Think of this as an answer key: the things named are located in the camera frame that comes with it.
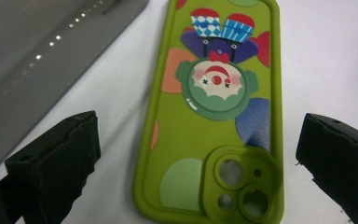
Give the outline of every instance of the white table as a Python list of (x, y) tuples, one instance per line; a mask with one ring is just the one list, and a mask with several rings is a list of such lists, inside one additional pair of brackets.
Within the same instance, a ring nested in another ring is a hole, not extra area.
[[(282, 223), (346, 224), (342, 209), (296, 166), (306, 113), (358, 129), (358, 1), (280, 0), (285, 212)], [(18, 146), (62, 119), (95, 110), (102, 157), (63, 223), (153, 223), (131, 200), (147, 97), (158, 55), (166, 0), (145, 11)], [(0, 167), (0, 178), (6, 175)]]

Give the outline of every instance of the cartoon print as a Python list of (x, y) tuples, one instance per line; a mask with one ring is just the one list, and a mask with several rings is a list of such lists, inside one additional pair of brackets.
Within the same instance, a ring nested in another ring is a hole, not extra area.
[(182, 83), (183, 95), (205, 118), (234, 119), (258, 90), (255, 73), (237, 66), (258, 52), (257, 44), (249, 39), (255, 22), (234, 13), (221, 28), (219, 14), (209, 8), (193, 10), (191, 21), (193, 28), (186, 29), (181, 40), (199, 58), (179, 64), (176, 78)]

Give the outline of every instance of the green phone case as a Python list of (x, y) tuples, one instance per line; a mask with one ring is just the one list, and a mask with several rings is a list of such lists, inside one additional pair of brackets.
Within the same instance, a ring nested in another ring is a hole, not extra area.
[(132, 194), (165, 223), (279, 223), (279, 9), (273, 0), (168, 7)]

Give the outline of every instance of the clown illustration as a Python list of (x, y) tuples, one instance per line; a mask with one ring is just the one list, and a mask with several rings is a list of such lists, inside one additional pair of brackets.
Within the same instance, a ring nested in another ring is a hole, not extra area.
[(191, 13), (193, 27), (182, 34), (182, 43), (197, 57), (179, 64), (176, 78), (188, 105), (199, 115), (216, 120), (234, 119), (258, 90), (254, 72), (238, 66), (258, 52), (249, 37), (252, 18), (235, 13), (220, 27), (219, 14), (209, 8)]

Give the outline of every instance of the checkered pattern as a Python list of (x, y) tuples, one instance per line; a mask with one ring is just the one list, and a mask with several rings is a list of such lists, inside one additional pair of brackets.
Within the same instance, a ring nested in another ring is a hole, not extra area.
[(227, 20), (224, 25), (222, 37), (243, 43), (252, 35), (253, 30), (254, 28), (248, 24)]
[(220, 37), (220, 20), (218, 17), (192, 16), (197, 35), (201, 37)]

